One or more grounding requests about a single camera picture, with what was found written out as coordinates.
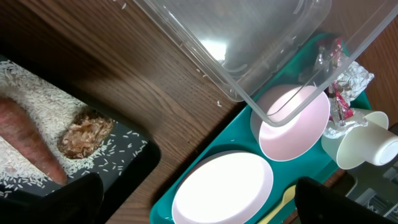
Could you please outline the brown food lump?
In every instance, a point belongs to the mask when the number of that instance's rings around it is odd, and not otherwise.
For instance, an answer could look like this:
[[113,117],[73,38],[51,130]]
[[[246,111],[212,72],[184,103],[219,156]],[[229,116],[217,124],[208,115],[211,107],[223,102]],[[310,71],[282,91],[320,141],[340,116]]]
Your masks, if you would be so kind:
[[96,110],[85,108],[57,142],[58,150],[69,159],[91,156],[112,131],[114,121]]

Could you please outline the carrot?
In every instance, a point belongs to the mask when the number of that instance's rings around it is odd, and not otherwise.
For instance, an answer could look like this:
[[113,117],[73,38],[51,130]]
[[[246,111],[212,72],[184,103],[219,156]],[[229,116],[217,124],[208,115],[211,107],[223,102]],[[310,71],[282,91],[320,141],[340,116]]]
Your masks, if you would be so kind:
[[67,183],[65,171],[35,124],[25,110],[10,98],[1,98],[1,137],[55,183]]

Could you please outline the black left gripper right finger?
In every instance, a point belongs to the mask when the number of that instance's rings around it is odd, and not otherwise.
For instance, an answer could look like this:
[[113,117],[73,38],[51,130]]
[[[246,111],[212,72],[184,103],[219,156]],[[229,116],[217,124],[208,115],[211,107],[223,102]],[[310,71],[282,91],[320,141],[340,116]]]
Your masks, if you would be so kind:
[[302,224],[394,224],[309,177],[299,178],[294,202]]

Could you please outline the pink plate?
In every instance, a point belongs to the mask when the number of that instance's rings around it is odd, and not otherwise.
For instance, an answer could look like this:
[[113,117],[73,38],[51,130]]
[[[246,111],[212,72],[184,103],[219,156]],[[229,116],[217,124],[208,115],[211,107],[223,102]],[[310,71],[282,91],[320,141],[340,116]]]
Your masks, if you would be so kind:
[[274,183],[261,156],[226,151],[199,162],[179,185],[172,219],[183,224],[245,223],[266,203]]

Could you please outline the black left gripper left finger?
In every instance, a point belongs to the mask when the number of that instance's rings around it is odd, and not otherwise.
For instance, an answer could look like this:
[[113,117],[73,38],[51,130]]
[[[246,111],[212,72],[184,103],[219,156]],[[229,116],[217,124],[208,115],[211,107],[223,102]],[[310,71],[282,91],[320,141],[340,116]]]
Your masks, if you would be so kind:
[[44,197],[19,191],[10,199],[1,199],[1,224],[94,223],[103,198],[103,182],[96,173]]

